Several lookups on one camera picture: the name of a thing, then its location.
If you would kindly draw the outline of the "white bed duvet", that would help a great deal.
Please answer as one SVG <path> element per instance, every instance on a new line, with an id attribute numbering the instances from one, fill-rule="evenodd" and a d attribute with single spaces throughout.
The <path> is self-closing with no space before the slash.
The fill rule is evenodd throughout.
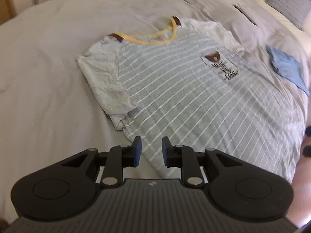
<path id="1" fill-rule="evenodd" d="M 19 179 L 125 135 L 97 103 L 76 58 L 115 30 L 152 32 L 171 15 L 213 19 L 207 0 L 51 0 L 1 26 L 1 219 L 17 219 Z"/>

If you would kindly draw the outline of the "grey white-striped t-shirt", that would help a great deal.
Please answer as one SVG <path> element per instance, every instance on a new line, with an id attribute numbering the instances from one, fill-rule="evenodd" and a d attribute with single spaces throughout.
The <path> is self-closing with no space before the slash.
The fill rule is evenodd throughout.
<path id="1" fill-rule="evenodd" d="M 161 140 L 212 147 L 292 181 L 305 130 L 305 93 L 269 64 L 224 47 L 207 23 L 170 19 L 150 35 L 114 33 L 77 59 L 115 129 L 140 136 L 165 178 Z"/>

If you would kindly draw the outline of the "dark phone on bed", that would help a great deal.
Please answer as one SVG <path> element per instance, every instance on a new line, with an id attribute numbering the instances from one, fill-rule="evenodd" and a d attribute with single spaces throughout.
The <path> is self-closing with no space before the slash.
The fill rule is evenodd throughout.
<path id="1" fill-rule="evenodd" d="M 246 19 L 248 19 L 250 23 L 257 26 L 256 22 L 242 8 L 240 8 L 238 5 L 233 5 L 233 7 L 237 9 Z"/>

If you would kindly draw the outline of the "folded blue t-shirt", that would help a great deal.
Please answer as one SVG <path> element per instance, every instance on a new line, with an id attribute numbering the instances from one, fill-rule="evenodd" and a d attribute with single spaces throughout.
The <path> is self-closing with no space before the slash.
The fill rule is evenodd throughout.
<path id="1" fill-rule="evenodd" d="M 279 76 L 289 80 L 291 83 L 301 89 L 307 96 L 310 95 L 307 88 L 301 69 L 301 63 L 293 56 L 274 48 L 267 46 L 266 50 L 269 54 L 271 66 Z"/>

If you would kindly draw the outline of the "brown wooden door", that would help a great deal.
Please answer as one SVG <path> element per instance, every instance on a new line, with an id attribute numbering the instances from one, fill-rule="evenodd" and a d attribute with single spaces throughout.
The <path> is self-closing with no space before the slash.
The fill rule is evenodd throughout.
<path id="1" fill-rule="evenodd" d="M 0 0 L 0 24 L 4 24 L 16 16 L 13 0 Z"/>

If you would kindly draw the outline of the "grey checked pillow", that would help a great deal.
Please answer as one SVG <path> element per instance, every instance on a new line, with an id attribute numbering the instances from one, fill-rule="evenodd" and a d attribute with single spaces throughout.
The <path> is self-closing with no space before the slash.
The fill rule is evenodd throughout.
<path id="1" fill-rule="evenodd" d="M 299 30 L 304 30 L 305 21 L 310 14 L 310 0 L 266 0 L 266 3 Z"/>

